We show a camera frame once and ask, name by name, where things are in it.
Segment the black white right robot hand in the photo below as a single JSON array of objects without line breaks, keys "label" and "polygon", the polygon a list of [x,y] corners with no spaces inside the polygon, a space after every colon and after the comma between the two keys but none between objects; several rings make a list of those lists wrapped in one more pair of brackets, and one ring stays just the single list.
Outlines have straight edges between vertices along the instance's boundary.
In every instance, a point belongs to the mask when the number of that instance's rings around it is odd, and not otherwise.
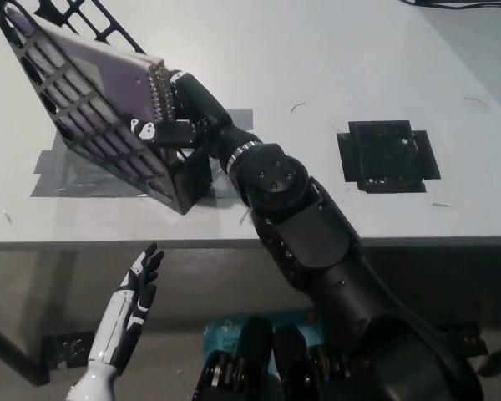
[{"label": "black white right robot hand", "polygon": [[154,82],[154,117],[129,119],[131,132],[147,145],[168,150],[215,145],[235,128],[228,111],[193,74],[172,70]]}]

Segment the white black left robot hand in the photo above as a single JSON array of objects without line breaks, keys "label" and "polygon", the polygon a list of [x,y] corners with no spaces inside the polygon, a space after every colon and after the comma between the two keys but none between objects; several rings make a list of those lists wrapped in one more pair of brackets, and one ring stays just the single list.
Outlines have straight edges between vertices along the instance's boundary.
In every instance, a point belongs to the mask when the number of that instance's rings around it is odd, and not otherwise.
[{"label": "white black left robot hand", "polygon": [[163,257],[164,253],[152,243],[125,273],[100,321],[89,353],[90,363],[112,366],[117,373],[124,371],[154,302],[154,280]]}]

